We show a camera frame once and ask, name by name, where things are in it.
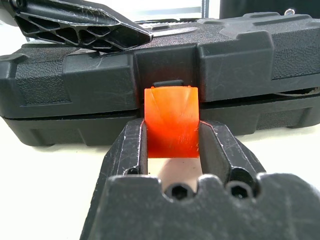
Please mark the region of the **black white tennis racket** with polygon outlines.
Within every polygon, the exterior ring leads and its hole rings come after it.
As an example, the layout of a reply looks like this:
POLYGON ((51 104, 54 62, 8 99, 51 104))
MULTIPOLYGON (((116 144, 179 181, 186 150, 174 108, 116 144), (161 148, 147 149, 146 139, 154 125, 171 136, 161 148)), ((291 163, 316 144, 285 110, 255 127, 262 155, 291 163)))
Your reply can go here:
POLYGON ((171 24, 171 23, 192 23, 199 20, 199 18, 167 18, 167 19, 150 19, 135 21, 138 25, 146 24, 171 24))

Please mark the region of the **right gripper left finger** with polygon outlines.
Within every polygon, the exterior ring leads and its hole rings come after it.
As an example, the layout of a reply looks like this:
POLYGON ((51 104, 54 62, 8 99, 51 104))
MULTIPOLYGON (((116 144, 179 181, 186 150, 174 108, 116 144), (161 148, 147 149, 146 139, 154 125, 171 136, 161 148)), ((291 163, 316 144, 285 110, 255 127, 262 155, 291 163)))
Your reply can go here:
POLYGON ((104 156, 99 176, 147 174, 147 127, 143 119, 134 119, 125 125, 104 156))

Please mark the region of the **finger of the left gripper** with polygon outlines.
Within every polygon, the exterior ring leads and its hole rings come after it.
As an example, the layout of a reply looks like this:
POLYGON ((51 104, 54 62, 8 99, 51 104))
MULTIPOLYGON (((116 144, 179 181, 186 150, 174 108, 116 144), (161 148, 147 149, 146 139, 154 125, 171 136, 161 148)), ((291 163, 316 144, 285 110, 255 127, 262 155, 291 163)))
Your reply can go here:
POLYGON ((110 7, 85 0, 13 0, 13 18, 26 37, 105 53, 153 40, 151 32, 110 7))

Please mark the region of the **orange case latch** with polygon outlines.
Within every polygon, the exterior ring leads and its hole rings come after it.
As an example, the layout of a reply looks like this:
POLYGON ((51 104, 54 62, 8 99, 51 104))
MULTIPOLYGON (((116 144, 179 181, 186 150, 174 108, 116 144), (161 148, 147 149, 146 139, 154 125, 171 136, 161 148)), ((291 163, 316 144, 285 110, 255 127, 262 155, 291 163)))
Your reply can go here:
POLYGON ((191 86, 144 90, 144 122, 149 158, 199 157, 199 97, 191 86))

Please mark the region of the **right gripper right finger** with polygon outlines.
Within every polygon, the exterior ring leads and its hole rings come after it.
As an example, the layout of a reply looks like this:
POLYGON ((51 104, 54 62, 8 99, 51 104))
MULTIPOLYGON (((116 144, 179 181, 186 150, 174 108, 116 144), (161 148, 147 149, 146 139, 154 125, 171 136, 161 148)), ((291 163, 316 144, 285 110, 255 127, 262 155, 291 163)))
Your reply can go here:
POLYGON ((266 170, 255 156, 223 123, 207 120, 198 125, 198 151, 203 174, 217 176, 226 186, 230 182, 259 192, 257 175, 266 170))

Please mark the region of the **black plastic tool case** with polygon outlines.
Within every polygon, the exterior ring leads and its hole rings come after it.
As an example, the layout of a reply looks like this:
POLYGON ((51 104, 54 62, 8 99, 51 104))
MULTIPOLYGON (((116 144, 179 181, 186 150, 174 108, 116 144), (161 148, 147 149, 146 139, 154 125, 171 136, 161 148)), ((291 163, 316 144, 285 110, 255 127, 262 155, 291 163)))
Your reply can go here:
POLYGON ((0 119, 29 146, 111 145, 143 116, 144 90, 199 91, 202 120, 236 135, 320 124, 320 19, 248 13, 157 24, 153 40, 121 24, 20 17, 37 36, 0 56, 0 119))

